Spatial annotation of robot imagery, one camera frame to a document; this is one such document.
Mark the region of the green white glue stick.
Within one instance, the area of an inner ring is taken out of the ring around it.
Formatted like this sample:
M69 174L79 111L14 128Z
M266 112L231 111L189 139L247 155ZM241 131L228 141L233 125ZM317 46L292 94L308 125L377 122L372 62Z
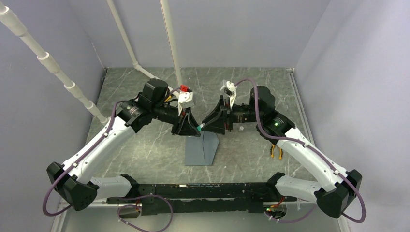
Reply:
M200 124L197 129L198 131L202 131L202 128L205 126L205 123Z

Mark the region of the grey envelope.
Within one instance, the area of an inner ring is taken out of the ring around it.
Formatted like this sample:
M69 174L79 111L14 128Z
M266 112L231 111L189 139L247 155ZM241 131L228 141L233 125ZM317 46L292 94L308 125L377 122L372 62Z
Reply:
M200 137L189 136L185 140L185 166L210 166L219 145L215 133L201 132Z

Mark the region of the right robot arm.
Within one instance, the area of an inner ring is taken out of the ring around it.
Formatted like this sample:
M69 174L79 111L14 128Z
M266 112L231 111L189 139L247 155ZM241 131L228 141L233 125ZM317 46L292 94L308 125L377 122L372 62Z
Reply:
M275 147L295 158L314 177L306 181L284 173L274 174L266 183L266 194L273 201L295 197L315 203L326 215L339 218L357 196L362 175L347 171L319 151L285 115L275 107L275 97L265 86L251 89L249 103L237 105L220 96L217 106L202 121L203 131L224 135L234 123L260 120L258 133Z

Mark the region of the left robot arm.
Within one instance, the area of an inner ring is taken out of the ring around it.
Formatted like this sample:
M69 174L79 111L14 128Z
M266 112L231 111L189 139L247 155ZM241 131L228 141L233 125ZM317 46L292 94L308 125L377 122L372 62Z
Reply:
M47 167L52 190L75 211L103 198L136 201L140 185L131 176L96 178L94 173L117 147L152 120L172 125L173 135L200 137L193 105L193 91L187 86L170 89L165 81L150 79L135 98L115 103L108 123L80 151L62 164L53 162Z

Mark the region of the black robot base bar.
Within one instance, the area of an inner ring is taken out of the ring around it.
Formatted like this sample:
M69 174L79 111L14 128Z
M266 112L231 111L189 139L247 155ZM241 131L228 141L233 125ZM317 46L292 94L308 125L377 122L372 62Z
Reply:
M109 197L108 204L140 204L142 215L168 213L234 212L262 213L277 204L285 206L295 197L282 197L266 182L139 184L134 179L124 197Z

